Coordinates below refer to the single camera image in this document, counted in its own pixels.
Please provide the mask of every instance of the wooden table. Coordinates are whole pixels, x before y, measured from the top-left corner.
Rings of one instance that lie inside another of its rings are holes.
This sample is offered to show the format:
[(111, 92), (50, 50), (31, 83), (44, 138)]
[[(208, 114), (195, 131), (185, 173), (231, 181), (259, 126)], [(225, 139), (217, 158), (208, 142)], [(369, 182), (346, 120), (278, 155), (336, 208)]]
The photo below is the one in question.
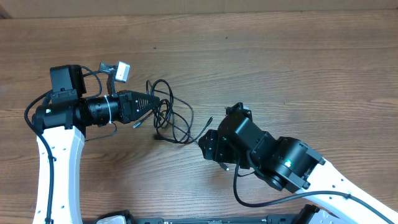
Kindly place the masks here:
[[(305, 141), (398, 210), (397, 11), (88, 17), (0, 21), (0, 223), (34, 216), (39, 155), (23, 112), (51, 88), (50, 67), (118, 60), (132, 67), (118, 90), (144, 92), (147, 79), (167, 80), (195, 110), (194, 135), (210, 116), (216, 129), (224, 107), (241, 101), (260, 128)], [(85, 82), (88, 95), (98, 91), (93, 77)], [(189, 115), (180, 103), (175, 109)], [(132, 125), (86, 144), (83, 217), (122, 209), (136, 217), (259, 216), (308, 203), (240, 206), (233, 172), (204, 160), (194, 144), (153, 140), (151, 120)], [(89, 127), (87, 137), (112, 131)], [(238, 190), (248, 202), (289, 195), (254, 176), (239, 179)]]

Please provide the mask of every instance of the wall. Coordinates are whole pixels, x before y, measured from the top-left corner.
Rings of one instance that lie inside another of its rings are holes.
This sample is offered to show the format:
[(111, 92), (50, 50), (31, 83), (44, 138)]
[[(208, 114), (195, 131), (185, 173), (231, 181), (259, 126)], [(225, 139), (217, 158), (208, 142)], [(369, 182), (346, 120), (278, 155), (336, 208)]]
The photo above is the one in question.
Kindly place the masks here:
[(12, 18), (396, 9), (398, 0), (0, 0)]

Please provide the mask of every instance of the wooden surface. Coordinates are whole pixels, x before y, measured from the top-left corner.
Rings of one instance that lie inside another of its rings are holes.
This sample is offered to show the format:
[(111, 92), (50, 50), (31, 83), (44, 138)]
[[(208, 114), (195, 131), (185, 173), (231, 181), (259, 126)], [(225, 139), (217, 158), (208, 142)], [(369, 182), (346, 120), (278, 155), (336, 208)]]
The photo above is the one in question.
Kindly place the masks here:
[[(39, 155), (22, 114), (50, 89), (49, 68), (118, 60), (132, 66), (118, 90), (144, 92), (147, 79), (167, 80), (194, 108), (194, 134), (210, 116), (216, 129), (224, 107), (242, 101), (260, 128), (305, 141), (398, 210), (397, 11), (1, 20), (0, 55), (0, 223), (34, 216)], [(85, 82), (98, 91), (94, 78)], [(175, 109), (188, 115), (179, 103)], [(83, 217), (120, 209), (137, 217), (258, 216), (308, 203), (242, 207), (233, 173), (204, 160), (199, 147), (153, 140), (151, 121), (132, 125), (86, 144)], [(90, 127), (87, 137), (112, 131)], [(248, 202), (289, 195), (253, 176), (238, 188)]]
[(0, 0), (12, 18), (396, 9), (398, 0)]

